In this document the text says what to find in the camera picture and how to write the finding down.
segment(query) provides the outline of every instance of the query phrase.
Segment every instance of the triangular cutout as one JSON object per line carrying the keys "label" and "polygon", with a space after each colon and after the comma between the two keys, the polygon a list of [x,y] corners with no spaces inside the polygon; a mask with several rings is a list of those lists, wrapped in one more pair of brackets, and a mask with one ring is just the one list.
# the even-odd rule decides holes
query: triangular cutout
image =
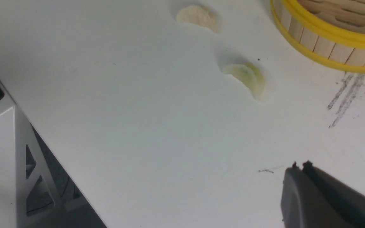
{"label": "triangular cutout", "polygon": [[26,145],[26,179],[29,179],[30,174],[36,167],[36,161],[32,156],[29,146]]}
{"label": "triangular cutout", "polygon": [[26,198],[26,215],[32,216],[54,207],[54,201],[47,192],[46,183],[40,176]]}

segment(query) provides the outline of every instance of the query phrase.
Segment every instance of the yellow rim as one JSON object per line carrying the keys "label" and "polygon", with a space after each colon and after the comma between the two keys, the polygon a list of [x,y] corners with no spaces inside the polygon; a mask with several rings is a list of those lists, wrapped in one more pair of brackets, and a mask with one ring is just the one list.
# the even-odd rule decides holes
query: yellow rim
{"label": "yellow rim", "polygon": [[272,9],[272,15],[274,17],[274,21],[278,27],[278,30],[281,32],[281,34],[284,36],[284,38],[288,41],[288,43],[290,43],[295,49],[297,49],[304,56],[307,56],[308,58],[312,59],[313,61],[320,63],[324,66],[333,68],[333,69],[337,69],[337,70],[341,70],[341,71],[348,71],[348,72],[365,73],[365,66],[345,65],[345,64],[324,58],[316,53],[313,53],[312,51],[310,51],[309,49],[307,49],[306,47],[301,45],[287,32],[287,30],[281,24],[280,20],[278,19],[277,14],[275,13],[275,9],[272,4],[272,0],[271,0],[271,9]]}
{"label": "yellow rim", "polygon": [[352,32],[329,24],[310,13],[297,0],[281,0],[281,2],[292,17],[312,32],[336,43],[365,49],[365,34]]}

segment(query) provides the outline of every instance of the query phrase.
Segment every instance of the white table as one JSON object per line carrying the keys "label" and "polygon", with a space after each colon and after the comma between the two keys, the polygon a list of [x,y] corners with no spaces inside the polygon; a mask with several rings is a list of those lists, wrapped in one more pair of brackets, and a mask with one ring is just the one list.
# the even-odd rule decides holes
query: white table
{"label": "white table", "polygon": [[[295,51],[267,0],[0,0],[0,79],[107,227],[282,227],[284,170],[307,159],[365,194],[365,77]],[[243,56],[261,103],[219,66]],[[259,172],[268,169],[271,172]]]}

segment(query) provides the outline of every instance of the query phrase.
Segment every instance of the raw dumpling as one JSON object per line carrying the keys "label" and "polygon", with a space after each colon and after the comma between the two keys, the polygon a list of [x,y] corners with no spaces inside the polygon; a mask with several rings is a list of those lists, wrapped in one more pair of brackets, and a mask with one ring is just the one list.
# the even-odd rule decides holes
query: raw dumpling
{"label": "raw dumpling", "polygon": [[265,81],[260,70],[253,64],[229,64],[223,68],[223,73],[231,74],[233,77],[237,78],[250,89],[252,96],[256,100],[260,100],[264,90]]}
{"label": "raw dumpling", "polygon": [[217,18],[207,7],[191,5],[183,8],[177,13],[178,22],[193,23],[209,28],[213,32],[218,32]]}

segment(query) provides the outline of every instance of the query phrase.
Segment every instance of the bamboo steamer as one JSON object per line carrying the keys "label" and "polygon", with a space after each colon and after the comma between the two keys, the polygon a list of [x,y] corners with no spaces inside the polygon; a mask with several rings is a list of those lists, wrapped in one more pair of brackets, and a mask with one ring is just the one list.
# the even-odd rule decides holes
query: bamboo steamer
{"label": "bamboo steamer", "polygon": [[285,39],[310,59],[365,73],[365,0],[271,0]]}

